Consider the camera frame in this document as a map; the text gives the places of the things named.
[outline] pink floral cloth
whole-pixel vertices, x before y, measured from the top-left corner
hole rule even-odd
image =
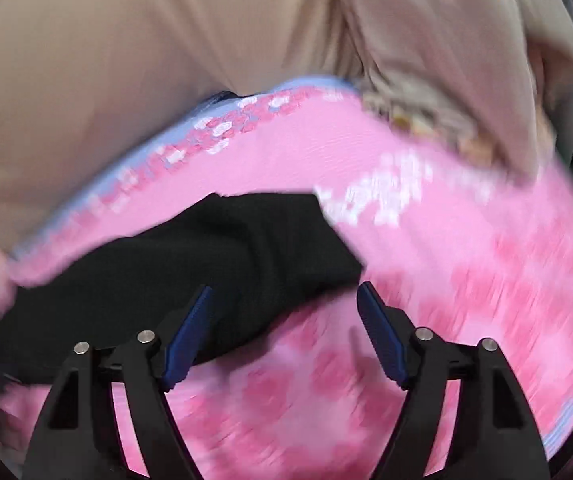
[[[210,192],[314,190],[388,304],[447,340],[495,338],[547,453],[570,433],[573,185],[557,164],[519,187],[391,133],[352,91],[315,86],[196,118],[179,143],[148,144],[145,159],[87,196],[19,259],[14,279],[45,282],[91,248]],[[27,437],[46,393],[17,388],[6,399]],[[145,474],[123,387],[114,393],[128,463]],[[444,464],[457,393],[449,384],[429,471]],[[351,291],[303,306],[265,340],[192,368],[168,399],[206,480],[360,480],[377,464],[404,393],[381,371]]]

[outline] metal screw head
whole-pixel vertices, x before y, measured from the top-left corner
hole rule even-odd
[[[435,334],[433,334],[433,331],[429,328],[419,328],[417,330],[415,330],[415,336],[420,340],[420,341],[431,341],[431,339],[433,338]]]
[[[155,339],[155,332],[153,330],[142,330],[137,335],[137,340],[140,343],[150,343]]]
[[[73,351],[77,355],[86,354],[89,351],[90,345],[86,341],[80,341],[73,347]]]
[[[486,339],[482,340],[482,348],[484,348],[488,352],[494,352],[498,348],[497,341],[491,339],[490,337],[487,337]]]

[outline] wrinkled fabric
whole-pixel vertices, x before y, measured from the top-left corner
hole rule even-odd
[[[337,0],[0,0],[0,248],[216,92],[361,68]]]
[[[551,158],[541,102],[554,104],[573,83],[573,22],[562,0],[344,3],[367,67],[363,88],[390,115],[395,105],[425,112],[464,157],[502,160],[527,178]],[[541,81],[529,45],[537,46]]]

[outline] blue gripper pad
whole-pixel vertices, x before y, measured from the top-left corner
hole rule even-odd
[[[357,310],[380,365],[386,376],[402,387],[409,378],[405,345],[386,316],[384,309],[387,308],[390,307],[383,303],[371,283],[362,283],[358,287]]]
[[[171,342],[166,347],[166,366],[160,378],[165,391],[183,381],[198,354],[202,341],[211,326],[210,303],[214,291],[205,286],[186,315]]]

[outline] pink blanket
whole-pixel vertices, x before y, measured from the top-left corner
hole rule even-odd
[[[90,248],[140,232],[210,192],[314,190],[389,304],[445,339],[495,338],[549,455],[573,428],[573,185],[551,164],[533,186],[471,170],[391,133],[346,89],[307,86],[197,118],[176,144],[150,143],[104,194],[12,269],[44,282]],[[30,434],[46,388],[7,407]],[[457,409],[449,386],[429,465],[445,460]],[[122,445],[145,473],[121,385]],[[361,480],[390,437],[404,393],[383,375],[354,292],[311,304],[266,340],[194,367],[168,395],[206,480]]]

